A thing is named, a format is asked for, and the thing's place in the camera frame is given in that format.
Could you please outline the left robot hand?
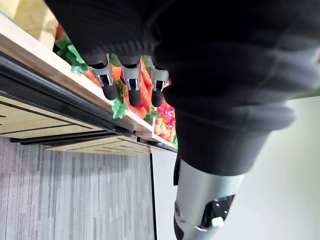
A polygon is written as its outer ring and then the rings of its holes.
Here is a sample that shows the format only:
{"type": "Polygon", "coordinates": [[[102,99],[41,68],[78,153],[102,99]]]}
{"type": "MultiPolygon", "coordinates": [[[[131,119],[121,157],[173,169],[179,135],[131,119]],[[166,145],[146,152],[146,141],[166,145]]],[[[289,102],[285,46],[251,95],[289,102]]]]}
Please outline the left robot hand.
{"type": "Polygon", "coordinates": [[[178,152],[178,240],[208,240],[224,224],[245,174],[287,101],[319,86],[317,0],[48,0],[88,64],[150,56],[171,80],[178,152]]]}

